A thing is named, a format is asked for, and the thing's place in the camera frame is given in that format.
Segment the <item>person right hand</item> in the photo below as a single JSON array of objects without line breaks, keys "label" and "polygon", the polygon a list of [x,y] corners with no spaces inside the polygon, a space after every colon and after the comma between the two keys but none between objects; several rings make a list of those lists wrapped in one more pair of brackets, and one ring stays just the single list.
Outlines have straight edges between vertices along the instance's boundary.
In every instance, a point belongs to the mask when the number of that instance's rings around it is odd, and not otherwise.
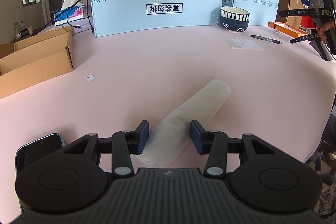
[{"label": "person right hand", "polygon": [[321,37],[321,40],[327,44],[327,37],[325,35],[326,31],[328,30],[335,30],[335,20],[328,21],[324,23],[321,27],[315,26],[317,32],[319,33],[319,36]]}]

